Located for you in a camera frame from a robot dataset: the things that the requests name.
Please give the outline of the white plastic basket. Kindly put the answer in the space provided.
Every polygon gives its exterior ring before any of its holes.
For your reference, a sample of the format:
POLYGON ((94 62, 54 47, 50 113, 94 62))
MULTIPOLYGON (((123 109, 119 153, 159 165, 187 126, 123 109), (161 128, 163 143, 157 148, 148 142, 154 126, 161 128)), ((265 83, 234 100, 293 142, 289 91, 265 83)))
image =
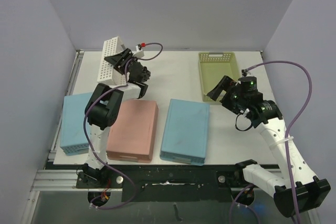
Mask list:
POLYGON ((98 83, 103 83, 108 86, 126 85, 125 75, 115 70, 113 65, 114 60, 111 58, 123 52, 125 49, 126 47, 119 36, 104 41, 97 76, 98 83))

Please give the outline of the pink plastic basket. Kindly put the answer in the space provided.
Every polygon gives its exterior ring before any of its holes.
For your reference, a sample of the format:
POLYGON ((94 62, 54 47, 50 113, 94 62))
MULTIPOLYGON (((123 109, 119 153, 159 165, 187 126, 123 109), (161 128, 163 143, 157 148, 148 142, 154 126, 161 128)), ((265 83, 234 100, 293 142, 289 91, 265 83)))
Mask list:
POLYGON ((107 158, 150 163, 153 158, 159 108, 155 101, 122 102, 107 142, 107 158))

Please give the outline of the light blue plastic basket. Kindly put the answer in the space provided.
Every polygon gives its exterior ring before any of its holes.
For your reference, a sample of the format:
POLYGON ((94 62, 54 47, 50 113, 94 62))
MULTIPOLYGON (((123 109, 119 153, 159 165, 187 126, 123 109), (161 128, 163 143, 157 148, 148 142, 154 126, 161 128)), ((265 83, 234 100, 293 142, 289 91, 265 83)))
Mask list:
POLYGON ((85 108, 92 92, 68 95, 64 97, 60 148, 67 156, 83 154, 89 144, 83 130, 85 108))

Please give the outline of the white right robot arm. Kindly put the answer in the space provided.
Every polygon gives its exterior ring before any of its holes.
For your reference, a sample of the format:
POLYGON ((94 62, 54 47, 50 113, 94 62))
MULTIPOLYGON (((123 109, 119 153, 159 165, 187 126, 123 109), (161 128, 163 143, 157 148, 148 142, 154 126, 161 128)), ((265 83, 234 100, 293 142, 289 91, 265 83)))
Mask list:
POLYGON ((223 76, 207 96, 237 116, 244 116, 264 139, 282 176, 262 168, 255 160, 235 166, 234 182, 241 187, 249 183, 270 195, 279 212, 289 218, 320 207, 331 190, 326 179, 319 179, 297 149, 293 137, 286 134, 282 113, 272 100, 265 100, 257 89, 254 76, 238 81, 223 76))

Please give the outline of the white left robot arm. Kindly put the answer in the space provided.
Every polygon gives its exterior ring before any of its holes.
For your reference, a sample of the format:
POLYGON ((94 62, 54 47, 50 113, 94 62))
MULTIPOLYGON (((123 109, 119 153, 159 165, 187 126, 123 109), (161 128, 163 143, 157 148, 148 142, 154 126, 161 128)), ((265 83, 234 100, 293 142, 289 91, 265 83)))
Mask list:
POLYGON ((150 71, 139 61, 144 52, 138 49, 133 53, 129 48, 104 57, 118 74, 125 78, 125 84, 111 87, 97 84, 85 108, 83 130, 89 143, 88 158, 82 166, 83 179, 96 188, 105 185, 107 179, 106 149, 110 127, 116 122, 122 102, 142 98, 148 89, 145 83, 150 71))

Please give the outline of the yellow-green plastic basket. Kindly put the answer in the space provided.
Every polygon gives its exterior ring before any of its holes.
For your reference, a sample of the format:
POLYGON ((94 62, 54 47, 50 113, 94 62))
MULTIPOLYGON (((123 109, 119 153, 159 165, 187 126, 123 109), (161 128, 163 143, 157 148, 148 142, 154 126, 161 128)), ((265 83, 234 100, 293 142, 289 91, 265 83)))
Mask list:
POLYGON ((241 76, 234 52, 199 52, 198 69, 202 100, 212 104, 219 104, 219 100, 225 94, 223 91, 216 102, 207 96, 223 76, 229 76, 235 81, 241 76))

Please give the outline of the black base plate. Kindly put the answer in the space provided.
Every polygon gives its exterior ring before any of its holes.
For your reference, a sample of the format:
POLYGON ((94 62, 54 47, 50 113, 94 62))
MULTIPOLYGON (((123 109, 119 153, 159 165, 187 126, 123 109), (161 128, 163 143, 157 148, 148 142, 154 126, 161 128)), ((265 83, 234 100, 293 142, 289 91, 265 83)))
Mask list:
POLYGON ((122 202, 231 202, 247 184, 235 165, 117 165, 100 180, 79 172, 76 187, 121 190, 122 202))

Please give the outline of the aluminium table frame rail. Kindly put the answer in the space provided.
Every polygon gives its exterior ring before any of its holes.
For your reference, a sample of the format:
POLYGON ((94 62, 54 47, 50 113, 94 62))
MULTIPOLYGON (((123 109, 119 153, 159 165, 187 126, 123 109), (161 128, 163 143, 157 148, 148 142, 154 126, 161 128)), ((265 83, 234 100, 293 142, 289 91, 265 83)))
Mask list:
POLYGON ((76 189, 74 170, 38 170, 31 191, 71 191, 76 189))

